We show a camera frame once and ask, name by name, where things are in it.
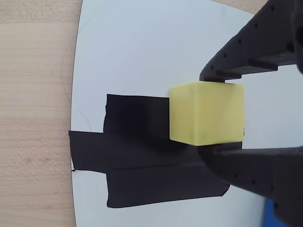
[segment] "yellow cube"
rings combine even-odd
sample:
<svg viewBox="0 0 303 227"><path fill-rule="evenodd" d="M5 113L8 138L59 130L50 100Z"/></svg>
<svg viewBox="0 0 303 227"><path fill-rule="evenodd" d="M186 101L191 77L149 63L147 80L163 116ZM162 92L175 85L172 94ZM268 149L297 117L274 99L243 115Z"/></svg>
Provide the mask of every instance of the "yellow cube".
<svg viewBox="0 0 303 227"><path fill-rule="evenodd" d="M243 141L243 86L199 81L170 88L169 137L194 146Z"/></svg>

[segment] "blue object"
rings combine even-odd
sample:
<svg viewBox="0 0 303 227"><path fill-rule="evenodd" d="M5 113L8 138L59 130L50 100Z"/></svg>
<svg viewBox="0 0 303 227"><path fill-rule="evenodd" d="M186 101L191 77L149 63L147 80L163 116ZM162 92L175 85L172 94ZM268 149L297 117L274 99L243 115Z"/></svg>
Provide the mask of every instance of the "blue object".
<svg viewBox="0 0 303 227"><path fill-rule="evenodd" d="M272 200L266 200L263 227L287 227L274 216Z"/></svg>

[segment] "wooden surface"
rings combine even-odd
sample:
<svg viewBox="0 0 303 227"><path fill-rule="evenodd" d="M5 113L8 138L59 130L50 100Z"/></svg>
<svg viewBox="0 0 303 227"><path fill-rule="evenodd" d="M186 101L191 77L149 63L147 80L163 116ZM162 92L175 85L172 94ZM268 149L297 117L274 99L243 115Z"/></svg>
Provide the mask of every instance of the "wooden surface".
<svg viewBox="0 0 303 227"><path fill-rule="evenodd" d="M216 0L255 13L265 0ZM68 130L81 0L0 0L0 226L74 227Z"/></svg>

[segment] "white paper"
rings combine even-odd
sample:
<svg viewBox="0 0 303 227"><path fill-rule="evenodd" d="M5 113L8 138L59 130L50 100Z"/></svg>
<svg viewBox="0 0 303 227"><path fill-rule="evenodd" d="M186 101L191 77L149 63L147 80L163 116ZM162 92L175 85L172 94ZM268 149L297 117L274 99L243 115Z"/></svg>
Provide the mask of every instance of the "white paper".
<svg viewBox="0 0 303 227"><path fill-rule="evenodd" d="M171 86L198 81L252 16L209 0L84 0L71 129L102 132L107 94L168 97ZM303 76L295 66L234 82L244 85L245 148L300 145ZM78 227L259 227L264 206L231 186L223 197L111 209L105 174L75 171L72 183Z"/></svg>

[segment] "black tape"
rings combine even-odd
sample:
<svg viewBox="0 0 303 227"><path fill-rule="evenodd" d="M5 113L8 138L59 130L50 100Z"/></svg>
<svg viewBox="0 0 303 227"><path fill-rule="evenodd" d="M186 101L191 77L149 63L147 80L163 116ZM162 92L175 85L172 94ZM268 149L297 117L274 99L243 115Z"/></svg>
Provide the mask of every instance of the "black tape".
<svg viewBox="0 0 303 227"><path fill-rule="evenodd" d="M107 95L104 133L69 134L74 169L107 174L108 207L222 196L229 188L197 147L169 139L168 98Z"/></svg>

